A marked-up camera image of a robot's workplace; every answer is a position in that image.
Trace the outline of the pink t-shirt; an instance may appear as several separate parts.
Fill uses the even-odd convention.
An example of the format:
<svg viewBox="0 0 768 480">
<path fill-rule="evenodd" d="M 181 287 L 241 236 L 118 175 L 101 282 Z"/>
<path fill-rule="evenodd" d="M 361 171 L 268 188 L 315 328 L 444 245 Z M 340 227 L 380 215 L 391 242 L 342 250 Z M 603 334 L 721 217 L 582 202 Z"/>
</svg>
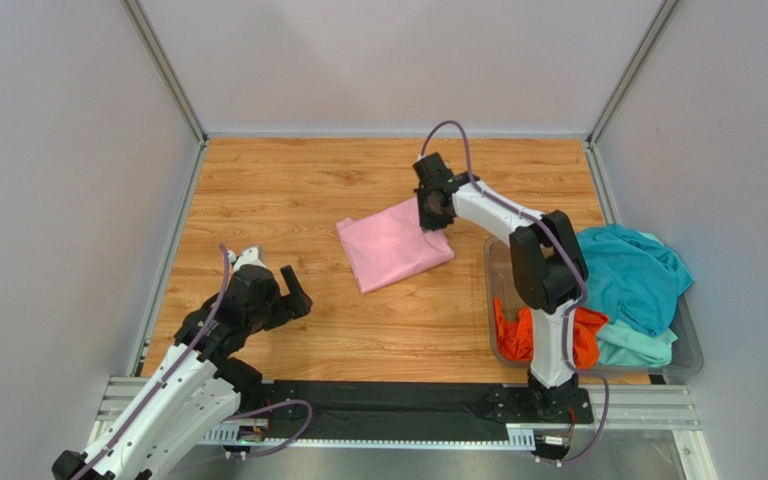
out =
<svg viewBox="0 0 768 480">
<path fill-rule="evenodd" d="M 363 294 L 455 257 L 443 232 L 420 227 L 414 197 L 359 220 L 345 218 L 336 224 L 336 230 Z"/>
</svg>

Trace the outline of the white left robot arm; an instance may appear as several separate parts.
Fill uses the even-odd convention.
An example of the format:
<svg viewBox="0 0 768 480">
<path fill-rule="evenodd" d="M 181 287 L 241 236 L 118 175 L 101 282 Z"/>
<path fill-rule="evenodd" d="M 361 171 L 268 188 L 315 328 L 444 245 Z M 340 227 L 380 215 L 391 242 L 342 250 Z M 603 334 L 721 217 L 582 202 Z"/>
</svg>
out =
<svg viewBox="0 0 768 480">
<path fill-rule="evenodd" d="M 308 315 L 312 299 L 293 268 L 281 283 L 259 264 L 228 267 L 220 290 L 190 312 L 160 366 L 113 424 L 54 461 L 56 479 L 162 479 L 219 423 L 297 406 L 268 403 L 263 376 L 235 358 L 247 340 Z"/>
</svg>

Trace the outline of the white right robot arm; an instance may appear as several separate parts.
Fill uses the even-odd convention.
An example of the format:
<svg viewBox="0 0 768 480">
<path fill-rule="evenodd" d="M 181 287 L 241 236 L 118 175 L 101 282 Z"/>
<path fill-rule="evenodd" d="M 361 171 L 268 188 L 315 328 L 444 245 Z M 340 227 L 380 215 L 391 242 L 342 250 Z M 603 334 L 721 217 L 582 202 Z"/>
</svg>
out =
<svg viewBox="0 0 768 480">
<path fill-rule="evenodd" d="M 547 390 L 576 387 L 572 316 L 588 272 L 569 218 L 518 205 L 470 172 L 455 174 L 438 153 L 419 158 L 413 169 L 422 229 L 442 230 L 460 218 L 509 247 L 515 289 L 532 312 L 529 380 Z"/>
</svg>

